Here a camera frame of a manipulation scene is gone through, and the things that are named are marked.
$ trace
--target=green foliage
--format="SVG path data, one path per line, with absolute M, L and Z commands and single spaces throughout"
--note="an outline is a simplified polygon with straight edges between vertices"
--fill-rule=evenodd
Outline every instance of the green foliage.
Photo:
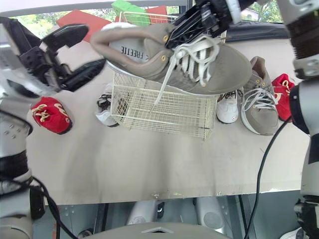
M 56 21 L 68 13 L 69 11 L 61 11 L 17 16 L 13 18 L 18 19 L 18 21 L 28 28 L 34 35 L 43 38 L 50 32 L 51 28 L 56 25 Z
M 179 14 L 179 7 L 178 6 L 166 6 L 166 11 L 167 11 L 168 15 Z
M 258 21 L 261 22 L 283 22 L 281 18 L 278 5 L 275 0 L 271 0 L 263 5 L 254 3 L 251 10 L 258 12 Z
M 168 14 L 179 13 L 178 6 L 167 6 L 166 10 Z M 89 9 L 89 10 L 82 10 L 82 11 L 104 18 L 111 22 L 114 22 L 116 17 L 115 11 L 112 8 Z M 26 28 L 28 28 L 34 35 L 40 38 L 43 38 L 51 31 L 51 28 L 56 25 L 56 21 L 68 13 L 69 11 L 60 11 L 60 12 L 17 16 L 13 18 L 18 19 L 19 22 L 22 25 L 24 25 Z

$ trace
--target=white wire basket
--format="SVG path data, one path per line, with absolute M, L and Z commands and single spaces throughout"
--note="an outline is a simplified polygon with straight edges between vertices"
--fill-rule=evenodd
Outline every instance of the white wire basket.
M 137 24 L 172 22 L 176 17 L 122 12 L 120 21 Z M 208 139 L 215 122 L 217 96 L 197 97 L 166 86 L 160 102 L 154 102 L 161 84 L 115 72 L 111 112 L 116 122 L 130 128 L 186 134 Z

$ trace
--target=white shoe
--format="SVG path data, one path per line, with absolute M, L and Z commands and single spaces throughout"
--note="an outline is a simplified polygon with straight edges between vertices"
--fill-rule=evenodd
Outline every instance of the white shoe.
M 112 100 L 112 88 L 113 84 L 107 84 L 103 94 L 99 97 L 96 102 L 95 116 L 98 120 L 108 126 L 115 127 L 119 124 L 112 117 L 111 113 L 111 100 Z
M 216 115 L 221 122 L 234 123 L 238 119 L 238 96 L 242 96 L 241 90 L 228 92 L 217 102 Z
M 298 228 L 292 232 L 286 233 L 280 237 L 280 239 L 307 239 L 308 236 L 304 233 L 302 228 Z

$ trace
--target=white table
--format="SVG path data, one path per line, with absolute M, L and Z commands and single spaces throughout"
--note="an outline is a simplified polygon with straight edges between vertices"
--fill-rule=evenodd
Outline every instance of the white table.
M 272 79 L 282 73 L 294 75 L 294 56 L 288 40 L 232 45 L 248 59 L 264 57 Z M 87 42 L 81 42 L 62 49 L 60 58 L 74 68 L 100 57 Z M 207 141 L 103 126 L 94 116 L 95 103 L 112 78 L 113 72 L 107 68 L 77 92 L 55 96 L 73 119 L 74 126 L 65 135 L 39 127 L 28 115 L 34 126 L 27 140 L 29 166 L 58 204 L 255 192 L 257 172 L 270 136 L 255 135 L 240 119 L 234 124 L 216 122 Z M 308 143 L 307 135 L 292 124 L 286 126 L 267 158 L 262 192 L 300 188 Z

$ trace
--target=white shoelace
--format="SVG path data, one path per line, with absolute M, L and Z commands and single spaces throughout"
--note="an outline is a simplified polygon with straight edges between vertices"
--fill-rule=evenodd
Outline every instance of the white shoelace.
M 218 42 L 219 40 L 213 39 L 210 36 L 201 35 L 192 43 L 185 43 L 175 48 L 174 54 L 169 60 L 169 67 L 165 75 L 163 84 L 160 88 L 159 95 L 154 102 L 151 112 L 154 107 L 160 102 L 160 99 L 164 93 L 165 86 L 175 66 L 181 66 L 182 71 L 190 78 L 190 80 L 194 82 L 199 81 L 201 86 L 206 86 L 211 77 L 211 75 L 209 74 L 210 63 L 216 59 L 219 52 Z M 198 63 L 197 78 L 195 78 L 194 76 L 194 71 L 197 70 L 195 69 L 195 63 Z
M 243 103 L 244 110 L 249 110 L 252 106 L 258 109 L 276 109 L 278 101 L 276 98 L 268 91 L 262 88 L 256 88 L 246 92 L 244 95 L 249 95 L 245 102 Z

